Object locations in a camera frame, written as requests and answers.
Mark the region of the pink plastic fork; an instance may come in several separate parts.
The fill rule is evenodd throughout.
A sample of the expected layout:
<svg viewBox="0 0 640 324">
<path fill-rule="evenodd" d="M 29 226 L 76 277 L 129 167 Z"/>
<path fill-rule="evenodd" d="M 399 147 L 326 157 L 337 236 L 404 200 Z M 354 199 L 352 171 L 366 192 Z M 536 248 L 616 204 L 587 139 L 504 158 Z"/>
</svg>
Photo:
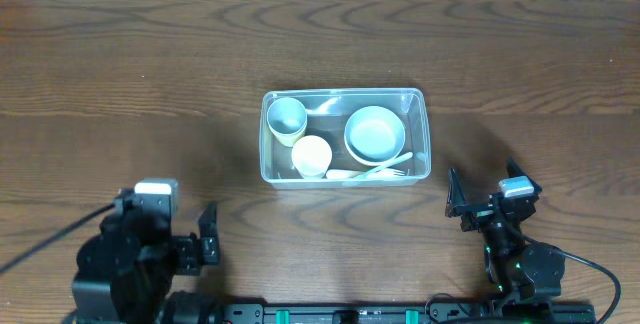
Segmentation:
<svg viewBox="0 0 640 324">
<path fill-rule="evenodd" d="M 362 177 L 366 179 L 376 179 L 376 178 L 393 178 L 393 177 L 401 177 L 405 176 L 405 173 L 398 169 L 386 168 L 380 171 L 369 173 L 354 171 L 354 170 L 345 170 L 345 169 L 329 169 L 325 177 L 330 180 L 344 180 L 351 179 L 356 177 Z"/>
</svg>

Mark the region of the mint green plastic spoon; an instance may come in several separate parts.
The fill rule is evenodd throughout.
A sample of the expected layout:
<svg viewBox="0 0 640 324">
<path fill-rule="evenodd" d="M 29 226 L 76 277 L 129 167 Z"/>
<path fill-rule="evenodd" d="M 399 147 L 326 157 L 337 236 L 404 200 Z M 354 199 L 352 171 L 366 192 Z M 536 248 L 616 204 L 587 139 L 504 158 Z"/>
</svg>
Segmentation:
<svg viewBox="0 0 640 324">
<path fill-rule="evenodd" d="M 397 156 L 396 158 L 394 158 L 393 160 L 390 160 L 388 162 L 385 162 L 377 167 L 374 167 L 366 172 L 361 173 L 360 175 L 356 176 L 356 179 L 362 179 L 362 178 L 366 178 L 369 175 L 375 174 L 377 172 L 380 172 L 384 169 L 390 168 L 394 165 L 397 164 L 401 164 L 409 159 L 411 159 L 413 157 L 413 153 L 412 152 L 407 152 L 404 153 L 402 155 Z"/>
</svg>

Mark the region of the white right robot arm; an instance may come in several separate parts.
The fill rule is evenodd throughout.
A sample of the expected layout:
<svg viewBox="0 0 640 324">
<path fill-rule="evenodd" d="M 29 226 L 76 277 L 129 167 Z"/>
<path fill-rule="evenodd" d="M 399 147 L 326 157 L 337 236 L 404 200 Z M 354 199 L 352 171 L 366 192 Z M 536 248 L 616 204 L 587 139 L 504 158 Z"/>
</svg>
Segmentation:
<svg viewBox="0 0 640 324">
<path fill-rule="evenodd" d="M 470 203 L 455 169 L 448 171 L 445 214 L 458 218 L 464 232 L 484 240 L 484 268 L 497 293 L 462 299 L 437 293 L 416 304 L 273 305 L 256 299 L 224 298 L 226 323 L 559 323 L 566 319 L 554 298 L 561 293 L 565 255 L 532 240 L 520 229 L 535 212 L 541 188 L 516 164 L 507 161 L 506 179 L 482 203 Z"/>
</svg>

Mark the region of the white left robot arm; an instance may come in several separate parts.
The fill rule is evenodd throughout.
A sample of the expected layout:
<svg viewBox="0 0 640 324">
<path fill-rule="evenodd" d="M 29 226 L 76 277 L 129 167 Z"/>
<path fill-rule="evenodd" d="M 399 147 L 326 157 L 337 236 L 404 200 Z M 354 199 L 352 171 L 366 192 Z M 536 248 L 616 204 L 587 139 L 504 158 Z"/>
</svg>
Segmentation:
<svg viewBox="0 0 640 324">
<path fill-rule="evenodd" d="M 175 236 L 170 225 L 143 226 L 129 212 L 107 217 L 101 233 L 76 256 L 72 282 L 74 323 L 221 323 L 219 300 L 190 292 L 171 293 L 176 276 L 197 276 L 221 261 L 217 210 L 198 220 L 199 234 Z"/>
</svg>

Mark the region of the yellow plastic bowl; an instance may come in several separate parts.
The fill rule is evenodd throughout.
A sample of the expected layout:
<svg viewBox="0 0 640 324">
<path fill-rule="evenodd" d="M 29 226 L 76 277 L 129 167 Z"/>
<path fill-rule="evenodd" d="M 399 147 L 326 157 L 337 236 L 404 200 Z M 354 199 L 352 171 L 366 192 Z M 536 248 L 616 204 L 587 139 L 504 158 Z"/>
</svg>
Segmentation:
<svg viewBox="0 0 640 324">
<path fill-rule="evenodd" d="M 399 155 L 399 151 L 391 148 L 387 150 L 367 150 L 362 151 L 351 146 L 347 147 L 349 154 L 359 163 L 366 166 L 378 166 L 395 159 Z"/>
</svg>

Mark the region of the cream white plastic cup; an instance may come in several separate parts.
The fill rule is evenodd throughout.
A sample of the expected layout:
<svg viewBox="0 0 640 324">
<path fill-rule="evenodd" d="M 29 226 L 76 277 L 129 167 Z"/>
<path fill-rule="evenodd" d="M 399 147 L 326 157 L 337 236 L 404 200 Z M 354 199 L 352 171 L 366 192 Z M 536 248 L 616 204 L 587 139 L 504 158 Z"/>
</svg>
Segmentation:
<svg viewBox="0 0 640 324">
<path fill-rule="evenodd" d="M 325 139 L 308 135 L 295 143 L 291 158 L 295 169 L 303 178 L 320 179 L 331 164 L 333 152 Z"/>
</svg>

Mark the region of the clear plastic container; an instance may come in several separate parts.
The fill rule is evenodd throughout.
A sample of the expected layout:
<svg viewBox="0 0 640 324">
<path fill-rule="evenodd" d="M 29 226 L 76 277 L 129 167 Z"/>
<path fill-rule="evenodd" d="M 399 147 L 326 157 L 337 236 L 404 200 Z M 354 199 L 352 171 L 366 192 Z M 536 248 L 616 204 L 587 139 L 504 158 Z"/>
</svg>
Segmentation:
<svg viewBox="0 0 640 324">
<path fill-rule="evenodd" d="M 393 111 L 400 117 L 406 128 L 406 142 L 399 155 L 412 152 L 413 157 L 390 168 L 403 171 L 405 176 L 344 180 L 330 180 L 325 175 L 320 179 L 303 178 L 292 162 L 293 147 L 285 147 L 278 142 L 267 124 L 267 110 L 280 98 L 294 98 L 305 106 L 307 112 L 305 136 L 319 136 L 332 148 L 333 158 L 328 170 L 345 169 L 366 172 L 377 167 L 363 165 L 349 154 L 344 143 L 345 125 L 349 117 L 363 107 L 381 106 Z M 262 100 L 259 152 L 262 178 L 276 189 L 412 185 L 426 178 L 431 172 L 431 142 L 424 96 L 416 88 L 271 91 Z"/>
</svg>

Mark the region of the yellow plastic cup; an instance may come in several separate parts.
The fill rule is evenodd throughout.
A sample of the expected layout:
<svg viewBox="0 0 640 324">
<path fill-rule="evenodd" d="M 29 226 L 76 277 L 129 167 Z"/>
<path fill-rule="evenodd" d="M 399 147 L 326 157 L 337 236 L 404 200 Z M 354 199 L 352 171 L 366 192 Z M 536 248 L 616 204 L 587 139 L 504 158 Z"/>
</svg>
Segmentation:
<svg viewBox="0 0 640 324">
<path fill-rule="evenodd" d="M 305 136 L 306 128 L 302 127 L 294 133 L 281 133 L 273 128 L 271 128 L 271 133 L 274 135 L 276 140 L 280 142 L 285 147 L 293 147 L 295 143 Z"/>
</svg>

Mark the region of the grey plastic cup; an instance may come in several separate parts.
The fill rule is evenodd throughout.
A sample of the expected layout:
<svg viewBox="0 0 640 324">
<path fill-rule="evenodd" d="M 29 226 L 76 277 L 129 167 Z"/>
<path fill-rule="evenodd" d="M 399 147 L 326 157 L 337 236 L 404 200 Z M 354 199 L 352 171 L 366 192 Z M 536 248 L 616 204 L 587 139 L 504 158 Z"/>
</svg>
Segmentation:
<svg viewBox="0 0 640 324">
<path fill-rule="evenodd" d="M 267 124 L 276 135 L 298 134 L 307 124 L 306 108 L 294 98 L 277 99 L 267 110 Z"/>
</svg>

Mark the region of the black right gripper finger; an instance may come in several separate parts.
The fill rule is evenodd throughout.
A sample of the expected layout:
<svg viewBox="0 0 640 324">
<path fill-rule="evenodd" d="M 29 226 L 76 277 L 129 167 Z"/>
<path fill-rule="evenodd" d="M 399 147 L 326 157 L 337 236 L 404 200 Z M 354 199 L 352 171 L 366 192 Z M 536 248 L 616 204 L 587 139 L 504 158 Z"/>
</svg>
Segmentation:
<svg viewBox="0 0 640 324">
<path fill-rule="evenodd" d="M 445 207 L 446 217 L 458 217 L 461 216 L 461 208 L 467 205 L 467 201 L 461 187 L 457 173 L 453 167 L 448 171 L 449 186 L 447 203 Z"/>
<path fill-rule="evenodd" d="M 513 157 L 509 157 L 507 159 L 506 168 L 507 168 L 508 177 L 510 179 L 513 179 L 516 177 L 525 177 L 533 187 L 533 190 L 536 194 L 540 194 L 542 192 L 541 186 L 521 169 L 521 167 L 517 164 L 517 162 Z"/>
</svg>

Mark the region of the grey plastic bowl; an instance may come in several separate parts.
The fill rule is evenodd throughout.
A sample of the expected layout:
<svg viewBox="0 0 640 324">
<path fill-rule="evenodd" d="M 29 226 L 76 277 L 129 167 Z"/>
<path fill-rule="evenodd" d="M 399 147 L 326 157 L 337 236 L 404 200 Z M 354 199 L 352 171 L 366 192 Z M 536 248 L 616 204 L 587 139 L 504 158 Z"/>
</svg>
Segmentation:
<svg viewBox="0 0 640 324">
<path fill-rule="evenodd" d="M 354 112 L 346 122 L 344 143 L 362 151 L 390 150 L 402 152 L 406 128 L 393 111 L 381 106 L 367 106 Z"/>
</svg>

